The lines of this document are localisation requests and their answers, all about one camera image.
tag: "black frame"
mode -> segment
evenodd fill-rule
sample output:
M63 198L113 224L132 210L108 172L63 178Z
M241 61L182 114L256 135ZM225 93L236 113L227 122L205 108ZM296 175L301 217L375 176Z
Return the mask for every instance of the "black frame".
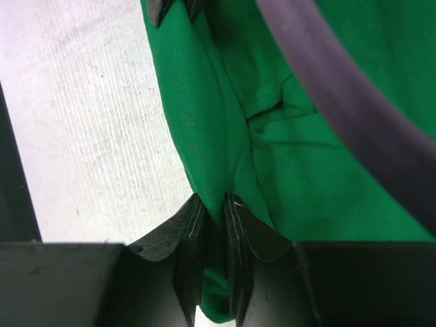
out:
M0 241L41 240L0 85Z

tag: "white textured surface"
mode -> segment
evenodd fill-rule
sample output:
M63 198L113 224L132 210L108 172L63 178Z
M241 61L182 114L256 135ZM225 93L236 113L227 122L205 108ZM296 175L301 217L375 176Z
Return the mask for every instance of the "white textured surface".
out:
M129 243L191 194L140 0L0 0L0 80L45 241Z

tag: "black clip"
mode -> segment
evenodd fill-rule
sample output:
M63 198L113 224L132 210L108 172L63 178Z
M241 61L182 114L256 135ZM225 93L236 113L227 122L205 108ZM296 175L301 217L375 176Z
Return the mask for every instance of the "black clip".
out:
M153 25L160 27L172 2L173 0L147 0L147 11ZM204 0L183 0L183 2L185 2L189 20L193 24L204 7Z
M154 263L149 270L174 271L168 276L174 279L174 291L187 322L177 320L177 326L193 327L196 306L202 302L206 214L199 195L193 194L173 217L129 246L145 262Z
M317 326L304 267L293 243L227 194L230 315L236 327Z

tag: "green cloth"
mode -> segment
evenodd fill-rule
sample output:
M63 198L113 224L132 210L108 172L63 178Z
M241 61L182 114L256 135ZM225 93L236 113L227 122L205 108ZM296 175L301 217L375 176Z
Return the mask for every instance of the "green cloth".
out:
M254 0L208 0L191 26L176 0L160 28L142 0L163 108L207 226L202 310L229 320L223 197L238 194L290 240L425 240L333 134ZM319 0L372 81L436 138L436 2Z

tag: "black rubber strip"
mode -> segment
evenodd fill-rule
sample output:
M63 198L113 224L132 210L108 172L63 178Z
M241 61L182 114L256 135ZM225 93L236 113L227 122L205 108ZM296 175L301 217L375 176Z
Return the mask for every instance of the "black rubber strip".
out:
M318 111L372 176L436 236L436 143L373 85L313 0L257 0Z

